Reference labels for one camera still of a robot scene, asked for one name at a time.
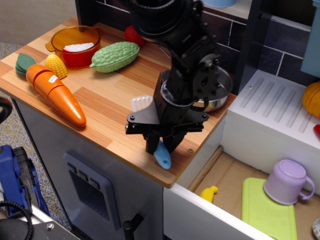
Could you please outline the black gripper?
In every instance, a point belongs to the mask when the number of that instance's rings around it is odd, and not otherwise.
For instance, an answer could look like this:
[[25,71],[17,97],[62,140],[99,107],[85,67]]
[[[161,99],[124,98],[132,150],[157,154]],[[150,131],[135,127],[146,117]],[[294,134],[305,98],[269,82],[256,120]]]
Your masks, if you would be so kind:
[[193,109],[193,103],[177,104],[167,88],[169,72],[160,73],[153,98],[148,106],[135,109],[127,116],[127,135],[144,135],[145,150],[156,151],[160,137],[169,153],[173,152],[189,132],[201,132],[209,119],[202,110]]

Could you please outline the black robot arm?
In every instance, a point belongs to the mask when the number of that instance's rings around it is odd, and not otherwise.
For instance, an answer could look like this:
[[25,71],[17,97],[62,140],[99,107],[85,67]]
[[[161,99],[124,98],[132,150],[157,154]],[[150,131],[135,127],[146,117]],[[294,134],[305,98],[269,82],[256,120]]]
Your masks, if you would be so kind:
[[205,109],[217,96],[219,51],[193,0],[124,0],[136,32],[170,51],[171,69],[159,74],[150,106],[127,117],[126,133],[141,134],[153,154],[160,141],[172,152],[189,132],[201,132]]

